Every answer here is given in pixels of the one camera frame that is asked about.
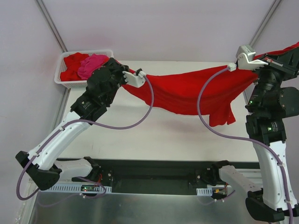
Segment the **white plastic basket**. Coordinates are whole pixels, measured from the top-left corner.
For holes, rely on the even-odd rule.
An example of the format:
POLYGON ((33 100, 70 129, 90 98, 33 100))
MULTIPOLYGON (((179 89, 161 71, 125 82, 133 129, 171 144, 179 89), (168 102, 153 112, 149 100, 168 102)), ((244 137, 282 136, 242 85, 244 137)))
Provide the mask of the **white plastic basket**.
POLYGON ((81 61, 93 54, 114 57, 113 51, 109 49, 64 52, 57 61, 54 82, 56 84, 61 84, 68 89, 85 88, 87 82, 86 80, 79 78, 77 71, 81 65, 81 61))

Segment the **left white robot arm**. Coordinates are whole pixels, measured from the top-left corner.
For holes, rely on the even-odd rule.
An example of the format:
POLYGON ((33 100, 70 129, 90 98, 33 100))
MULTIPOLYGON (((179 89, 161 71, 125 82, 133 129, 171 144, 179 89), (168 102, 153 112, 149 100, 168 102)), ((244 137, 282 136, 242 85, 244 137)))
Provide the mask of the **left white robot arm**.
POLYGON ((59 180, 98 181, 100 167, 90 157, 80 160, 57 161, 69 144, 99 119, 112 104, 118 89, 126 84, 124 72, 129 72, 114 58, 92 72, 85 92, 77 98, 65 119, 39 146, 29 152, 20 151, 16 160, 40 190, 48 190, 59 180))

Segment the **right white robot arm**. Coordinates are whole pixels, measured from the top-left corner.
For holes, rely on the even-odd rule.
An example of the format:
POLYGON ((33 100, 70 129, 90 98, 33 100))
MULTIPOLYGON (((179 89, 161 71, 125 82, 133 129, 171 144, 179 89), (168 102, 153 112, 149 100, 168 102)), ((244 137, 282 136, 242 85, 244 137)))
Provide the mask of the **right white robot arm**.
POLYGON ((266 53, 260 57, 249 45, 239 47, 237 63, 228 71, 250 70, 257 74, 255 87, 246 105, 247 141, 252 142, 258 157, 263 185, 256 186, 228 161, 219 161, 201 175, 203 182, 225 182, 242 194, 250 216, 257 221, 291 224, 299 215, 286 162, 284 118, 299 113, 299 91, 281 87, 284 81, 299 74, 299 50, 266 53))

